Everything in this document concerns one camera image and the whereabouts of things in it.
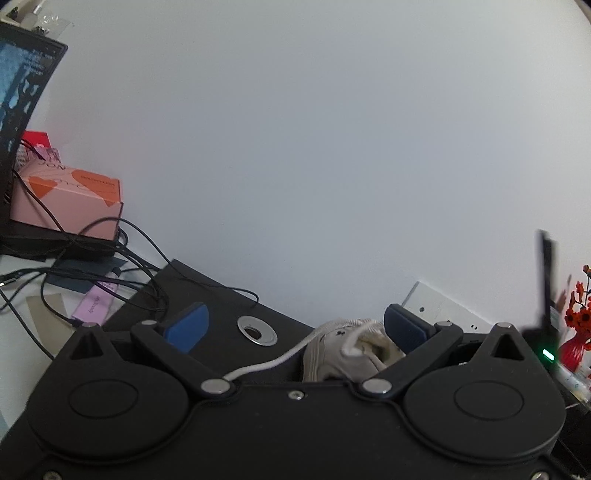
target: red vase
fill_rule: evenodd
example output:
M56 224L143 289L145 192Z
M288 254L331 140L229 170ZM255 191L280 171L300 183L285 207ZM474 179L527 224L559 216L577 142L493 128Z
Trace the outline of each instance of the red vase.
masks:
M568 342L565 342L558 349L558 359L560 363L568 368L571 372L574 372L585 352L585 343L591 338L591 332L577 332Z

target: metal grommet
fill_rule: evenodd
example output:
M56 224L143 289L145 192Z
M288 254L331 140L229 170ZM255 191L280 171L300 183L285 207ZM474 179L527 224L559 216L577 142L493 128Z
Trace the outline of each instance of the metal grommet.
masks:
M300 390L292 390L287 394L292 400L301 400L306 394Z
M201 390L211 395L221 395L230 390L230 382L223 378L210 378L201 383Z
M61 475L53 470L49 470L43 474L43 480L61 480Z
M531 476L531 480L550 480L550 475L546 472L536 472Z
M257 345L271 346L277 343L275 330L261 319L244 316L240 317L236 323L242 334Z
M392 390L392 384L383 378L370 378L361 384L361 388L369 393L383 395Z

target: beige sneaker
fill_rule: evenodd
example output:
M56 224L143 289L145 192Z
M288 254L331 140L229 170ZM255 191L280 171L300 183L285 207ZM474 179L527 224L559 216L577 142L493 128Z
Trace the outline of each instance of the beige sneaker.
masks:
M304 353L304 382L348 378L362 382L397 362L404 353L376 320L342 320L314 338Z

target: shoe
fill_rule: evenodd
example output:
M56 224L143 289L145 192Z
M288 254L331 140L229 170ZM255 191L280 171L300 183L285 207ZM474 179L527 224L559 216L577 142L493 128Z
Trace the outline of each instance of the shoe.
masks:
M404 357L377 320L334 320L319 326L295 347L263 364L238 368L224 375L232 381L242 375L275 368L307 346L304 382L347 378L362 382Z

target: white wall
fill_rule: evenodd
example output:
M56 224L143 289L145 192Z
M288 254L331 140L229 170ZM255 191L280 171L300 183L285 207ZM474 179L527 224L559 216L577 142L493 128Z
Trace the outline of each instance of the white wall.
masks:
M537 228L562 277L591 262L591 27L572 0L51 9L76 26L31 126L121 178L124 215L170 256L287 315L381 317L421 279L522 325Z

